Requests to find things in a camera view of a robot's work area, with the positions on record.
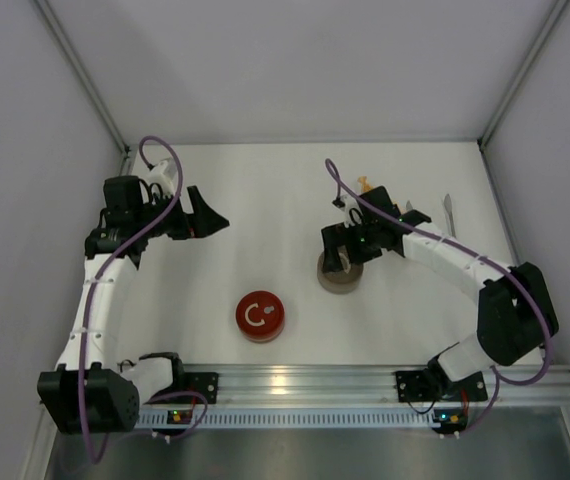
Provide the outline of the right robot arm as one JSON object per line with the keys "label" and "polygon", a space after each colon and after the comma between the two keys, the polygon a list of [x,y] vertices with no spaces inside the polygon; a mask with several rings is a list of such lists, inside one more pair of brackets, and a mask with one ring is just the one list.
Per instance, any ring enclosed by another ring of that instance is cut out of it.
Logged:
{"label": "right robot arm", "polygon": [[423,212],[401,212],[383,186],[355,197],[338,194],[332,203],[346,219],[321,231],[324,274],[392,251],[429,268],[476,305],[475,331],[435,355],[421,373],[432,397],[444,397],[485,369],[513,365],[557,334],[558,319],[537,266],[510,266],[472,252]]}

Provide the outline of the red round lid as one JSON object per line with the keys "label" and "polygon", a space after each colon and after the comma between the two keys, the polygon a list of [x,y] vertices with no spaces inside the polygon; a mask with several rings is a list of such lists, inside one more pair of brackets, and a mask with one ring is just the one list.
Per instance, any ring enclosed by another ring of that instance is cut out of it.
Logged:
{"label": "red round lid", "polygon": [[278,296],[269,291],[253,291],[237,304],[235,311],[237,327],[268,331],[280,324],[285,325],[285,309]]}

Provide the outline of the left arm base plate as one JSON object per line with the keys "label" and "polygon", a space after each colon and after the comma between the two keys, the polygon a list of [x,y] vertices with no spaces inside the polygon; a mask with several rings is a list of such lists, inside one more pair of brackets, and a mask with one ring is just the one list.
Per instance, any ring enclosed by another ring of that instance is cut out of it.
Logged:
{"label": "left arm base plate", "polygon": [[166,388],[164,394],[172,394],[170,403],[191,404],[201,403],[197,397],[177,396],[179,392],[196,392],[205,397],[208,404],[217,403],[219,374],[214,371],[187,371],[179,375],[178,379]]}

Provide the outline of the metal tongs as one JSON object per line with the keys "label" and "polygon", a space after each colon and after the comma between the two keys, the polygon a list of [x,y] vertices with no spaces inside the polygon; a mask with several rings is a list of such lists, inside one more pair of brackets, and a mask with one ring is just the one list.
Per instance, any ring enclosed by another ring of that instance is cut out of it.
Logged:
{"label": "metal tongs", "polygon": [[431,222],[447,235],[456,236],[453,200],[449,193],[421,194],[418,197],[412,197],[403,206],[404,213],[411,210],[417,210],[428,216]]}

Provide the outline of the brown round lid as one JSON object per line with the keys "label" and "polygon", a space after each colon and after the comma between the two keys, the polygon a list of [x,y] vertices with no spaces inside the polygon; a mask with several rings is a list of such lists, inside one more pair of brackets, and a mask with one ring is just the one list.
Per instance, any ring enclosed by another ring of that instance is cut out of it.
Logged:
{"label": "brown round lid", "polygon": [[330,279],[333,282],[337,283],[347,283],[355,280],[361,280],[364,274],[364,266],[363,265],[356,265],[352,264],[347,255],[343,252],[340,252],[341,260],[343,262],[344,270],[338,273],[323,273],[322,272],[322,262],[323,262],[323,253],[321,253],[318,257],[317,261],[317,279],[321,277],[325,277]]}

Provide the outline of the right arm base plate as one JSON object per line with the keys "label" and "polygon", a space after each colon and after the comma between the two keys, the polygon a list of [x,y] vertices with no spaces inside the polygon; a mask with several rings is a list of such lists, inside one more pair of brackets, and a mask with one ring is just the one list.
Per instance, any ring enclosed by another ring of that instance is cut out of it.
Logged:
{"label": "right arm base plate", "polygon": [[456,382],[436,379],[426,369],[398,370],[394,377],[401,403],[461,402],[463,394],[470,402],[484,402],[489,398],[481,372]]}

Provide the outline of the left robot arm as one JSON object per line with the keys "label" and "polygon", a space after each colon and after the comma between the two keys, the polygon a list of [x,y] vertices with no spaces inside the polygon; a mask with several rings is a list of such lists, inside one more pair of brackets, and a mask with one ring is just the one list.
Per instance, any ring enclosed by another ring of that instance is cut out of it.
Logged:
{"label": "left robot arm", "polygon": [[189,383],[175,352],[146,354],[127,372],[116,349],[125,302],[150,240],[207,238],[230,223],[195,186],[192,209],[160,184],[136,176],[104,182],[105,206],[85,240],[85,278],[68,343],[51,371],[40,374],[37,392],[63,434],[129,432],[139,408],[184,390]]}

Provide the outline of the brown-banded steel container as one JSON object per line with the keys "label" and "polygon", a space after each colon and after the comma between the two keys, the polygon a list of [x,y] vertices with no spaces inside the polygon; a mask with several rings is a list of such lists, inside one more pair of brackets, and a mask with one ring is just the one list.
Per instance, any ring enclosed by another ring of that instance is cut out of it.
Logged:
{"label": "brown-banded steel container", "polygon": [[347,283],[337,283],[325,277],[321,277],[319,279],[319,283],[321,287],[329,293],[336,295],[346,295],[354,292],[359,287],[360,281],[355,280]]}

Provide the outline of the red-banded steel container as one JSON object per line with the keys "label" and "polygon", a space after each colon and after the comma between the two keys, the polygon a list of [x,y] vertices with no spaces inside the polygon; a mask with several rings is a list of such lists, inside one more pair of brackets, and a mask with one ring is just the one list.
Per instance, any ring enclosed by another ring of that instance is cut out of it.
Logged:
{"label": "red-banded steel container", "polygon": [[275,340],[281,334],[283,329],[284,325],[280,324],[276,328],[272,328],[268,331],[259,331],[256,328],[251,328],[251,329],[240,328],[240,332],[246,340],[262,344]]}

